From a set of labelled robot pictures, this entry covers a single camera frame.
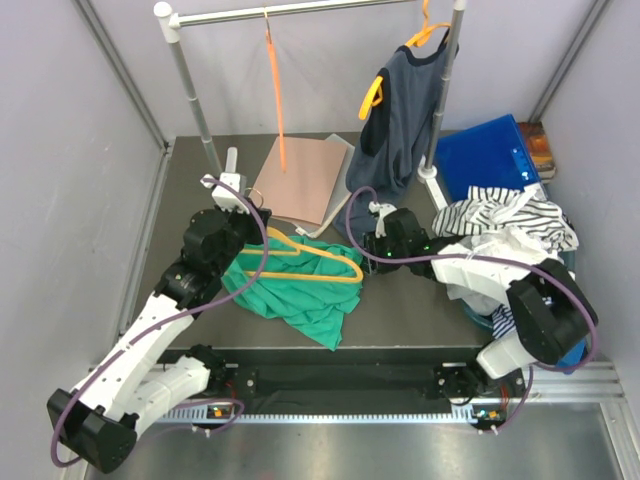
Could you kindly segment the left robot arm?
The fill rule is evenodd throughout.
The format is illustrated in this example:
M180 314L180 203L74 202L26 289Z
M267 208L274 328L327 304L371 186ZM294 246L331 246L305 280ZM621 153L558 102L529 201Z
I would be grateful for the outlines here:
M53 427L52 462L59 468L64 446L103 473L117 469L145 431L187 398L216 396L227 374L204 346L191 348L151 382L144 379L165 350L199 315L219 305L222 277L248 244L263 244L271 212L195 213L179 257L162 273L129 330L96 369L71 390L57 389L46 407Z

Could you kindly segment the green tank top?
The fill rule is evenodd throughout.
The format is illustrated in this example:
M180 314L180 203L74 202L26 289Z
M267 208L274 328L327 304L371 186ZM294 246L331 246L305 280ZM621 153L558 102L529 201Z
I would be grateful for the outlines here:
M329 349L342 341L345 316L360 303L362 283L271 280L261 276L235 298L240 307L266 319L281 319Z

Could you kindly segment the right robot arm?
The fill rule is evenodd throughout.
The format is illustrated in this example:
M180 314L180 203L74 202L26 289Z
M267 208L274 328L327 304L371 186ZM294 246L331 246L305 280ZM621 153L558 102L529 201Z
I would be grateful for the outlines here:
M492 394L504 376L531 364L561 369L571 350L595 337L597 315L560 261L478 255L459 237L429 238L406 208L372 202L369 210L375 227L363 246L371 271L406 266L416 276L465 288L510 311L513 329L485 346L466 372L474 393Z

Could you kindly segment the yellow-tan hanger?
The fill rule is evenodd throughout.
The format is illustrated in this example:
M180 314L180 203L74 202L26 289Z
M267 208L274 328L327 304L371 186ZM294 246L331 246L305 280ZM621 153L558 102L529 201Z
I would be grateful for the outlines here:
M338 284L359 284L364 278L358 263L344 253L332 252L331 245L309 245L272 226L266 228L266 233L268 241L264 245L248 245L240 254L242 260L258 259L268 250L262 278Z

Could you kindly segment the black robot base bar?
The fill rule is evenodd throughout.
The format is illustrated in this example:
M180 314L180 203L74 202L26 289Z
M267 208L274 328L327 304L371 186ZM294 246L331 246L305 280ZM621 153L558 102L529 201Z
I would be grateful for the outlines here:
M235 348L201 398L228 394L250 414L439 411L492 381L464 347Z

